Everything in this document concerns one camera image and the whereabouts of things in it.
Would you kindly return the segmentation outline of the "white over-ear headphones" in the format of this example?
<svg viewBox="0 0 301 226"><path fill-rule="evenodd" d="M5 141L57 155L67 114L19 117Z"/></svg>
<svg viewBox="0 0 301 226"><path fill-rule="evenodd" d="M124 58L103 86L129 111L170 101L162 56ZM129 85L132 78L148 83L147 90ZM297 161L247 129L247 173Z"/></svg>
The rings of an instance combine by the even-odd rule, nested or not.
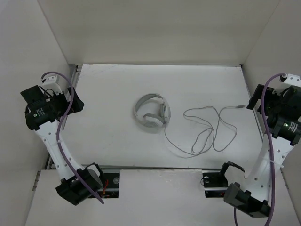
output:
<svg viewBox="0 0 301 226"><path fill-rule="evenodd" d="M140 108L150 100L160 99L158 111L156 113L140 114ZM137 100L133 107L133 116L141 129L147 133L157 133L161 128L165 128L171 119L171 109L167 100L158 93L148 93Z"/></svg>

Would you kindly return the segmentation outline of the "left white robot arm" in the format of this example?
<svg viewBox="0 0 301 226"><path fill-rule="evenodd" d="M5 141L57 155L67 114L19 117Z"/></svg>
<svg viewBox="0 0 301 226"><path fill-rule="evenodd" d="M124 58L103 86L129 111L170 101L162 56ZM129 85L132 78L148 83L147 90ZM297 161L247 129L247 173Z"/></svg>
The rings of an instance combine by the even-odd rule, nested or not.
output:
<svg viewBox="0 0 301 226"><path fill-rule="evenodd" d="M87 198L99 198L106 179L96 163L93 164L96 170L77 163L63 141L59 120L65 112L77 113L84 106L75 91L68 88L68 92L74 95L70 109L65 94L53 89L47 91L36 85L22 91L21 96L27 103L26 125L44 142L58 171L60 185L56 191L60 197L76 206Z"/></svg>

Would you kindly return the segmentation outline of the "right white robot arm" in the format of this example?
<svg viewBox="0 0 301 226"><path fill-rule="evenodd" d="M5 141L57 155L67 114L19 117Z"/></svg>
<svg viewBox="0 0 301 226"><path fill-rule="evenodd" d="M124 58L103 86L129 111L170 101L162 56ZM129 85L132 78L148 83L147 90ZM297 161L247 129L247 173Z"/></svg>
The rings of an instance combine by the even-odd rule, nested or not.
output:
<svg viewBox="0 0 301 226"><path fill-rule="evenodd" d="M264 134L260 154L242 183L232 183L235 174L229 169L218 173L222 185L229 185L224 202L253 217L271 217L276 199L276 174L284 159L301 138L301 89L289 86L282 92L267 88L262 106L268 129Z"/></svg>

